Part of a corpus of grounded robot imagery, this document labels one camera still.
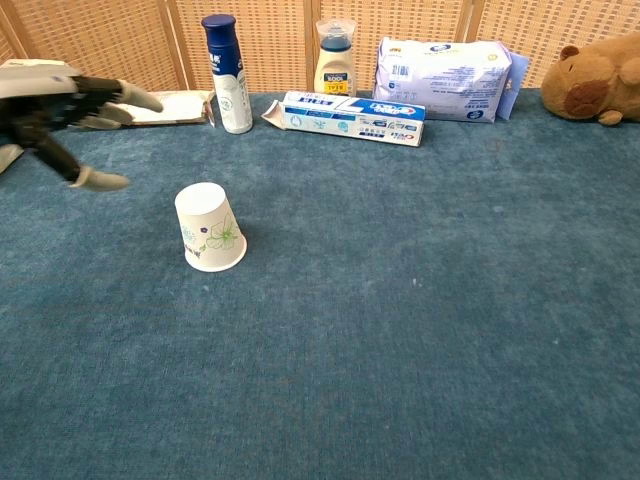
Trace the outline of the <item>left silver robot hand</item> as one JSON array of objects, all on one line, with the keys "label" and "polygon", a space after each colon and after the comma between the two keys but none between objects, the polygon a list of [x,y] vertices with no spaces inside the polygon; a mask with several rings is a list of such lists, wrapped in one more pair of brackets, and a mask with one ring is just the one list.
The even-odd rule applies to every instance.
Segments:
[{"label": "left silver robot hand", "polygon": [[73,188],[120,190],[129,180],[79,163],[52,136],[68,127],[98,130],[129,125],[120,106],[161,112],[161,102],[125,80],[85,76],[63,61],[10,59],[1,65],[1,170],[31,152]]}]

